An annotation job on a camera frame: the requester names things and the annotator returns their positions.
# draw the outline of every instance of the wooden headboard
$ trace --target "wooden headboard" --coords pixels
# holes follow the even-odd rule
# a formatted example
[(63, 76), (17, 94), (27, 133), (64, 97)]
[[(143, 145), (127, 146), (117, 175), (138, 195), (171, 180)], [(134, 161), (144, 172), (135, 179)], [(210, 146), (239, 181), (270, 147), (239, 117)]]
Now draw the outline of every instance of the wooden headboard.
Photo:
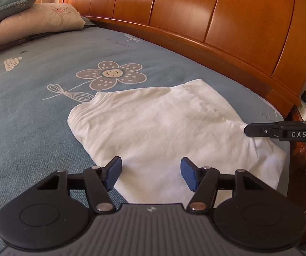
[(286, 116), (306, 81), (306, 0), (60, 0), (99, 27), (166, 47)]

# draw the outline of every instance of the gray ribbed surface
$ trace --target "gray ribbed surface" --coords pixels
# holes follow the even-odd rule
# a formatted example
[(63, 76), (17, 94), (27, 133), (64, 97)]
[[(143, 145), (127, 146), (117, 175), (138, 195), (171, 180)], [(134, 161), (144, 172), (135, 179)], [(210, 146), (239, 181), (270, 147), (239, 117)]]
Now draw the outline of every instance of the gray ribbed surface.
[(45, 253), (11, 248), (0, 256), (301, 256), (296, 249), (255, 253), (231, 245), (218, 235), (205, 216), (186, 213), (179, 204), (124, 204), (113, 215), (98, 216), (76, 242)]

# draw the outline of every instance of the flower center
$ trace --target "flower center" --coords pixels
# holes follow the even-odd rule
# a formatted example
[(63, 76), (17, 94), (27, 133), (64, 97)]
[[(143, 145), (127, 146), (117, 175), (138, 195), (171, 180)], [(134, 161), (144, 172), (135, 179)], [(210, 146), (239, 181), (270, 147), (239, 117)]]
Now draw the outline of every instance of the flower center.
[(123, 75), (123, 71), (120, 69), (110, 69), (102, 72), (102, 76), (107, 78), (117, 78)]

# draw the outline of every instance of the bed sheet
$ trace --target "bed sheet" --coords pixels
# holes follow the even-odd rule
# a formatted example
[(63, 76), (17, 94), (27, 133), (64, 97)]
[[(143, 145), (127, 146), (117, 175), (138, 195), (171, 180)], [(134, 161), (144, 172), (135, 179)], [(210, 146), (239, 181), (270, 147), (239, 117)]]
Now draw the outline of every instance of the bed sheet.
[[(110, 65), (99, 65), (104, 61), (116, 63), (122, 76), (117, 77)], [(142, 68), (137, 74), (131, 72), (129, 78), (127, 65)], [(105, 71), (110, 79), (95, 81), (88, 72), (76, 75), (93, 68)], [(57, 169), (79, 173), (94, 165), (71, 133), (67, 117), (77, 104), (91, 100), (97, 90), (172, 87), (199, 78), (218, 91), (244, 122), (283, 120), (271, 105), (235, 81), (120, 32), (87, 28), (0, 52), (0, 208)], [(288, 154), (278, 187), (286, 194), (290, 147), (289, 143), (273, 141)], [(125, 202), (115, 190), (110, 195), (117, 205)], [(76, 191), (72, 196), (85, 203), (83, 193)]]

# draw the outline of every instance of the bed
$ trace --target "bed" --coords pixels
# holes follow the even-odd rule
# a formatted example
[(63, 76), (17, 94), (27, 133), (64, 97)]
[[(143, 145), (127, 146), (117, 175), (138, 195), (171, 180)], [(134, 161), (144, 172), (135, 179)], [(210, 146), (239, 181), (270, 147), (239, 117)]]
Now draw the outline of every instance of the bed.
[[(77, 73), (103, 61), (142, 66), (134, 81), (103, 91), (172, 87), (201, 78), (246, 123), (281, 121), (300, 102), (306, 0), (60, 2), (98, 27), (0, 52), (0, 208), (54, 170), (78, 173), (94, 165), (67, 117), (96, 93), (93, 78)], [(274, 143), (288, 154), (277, 188), (286, 195), (290, 147)], [(125, 202), (116, 190), (110, 195), (117, 206)], [(80, 192), (72, 196), (85, 202)]]

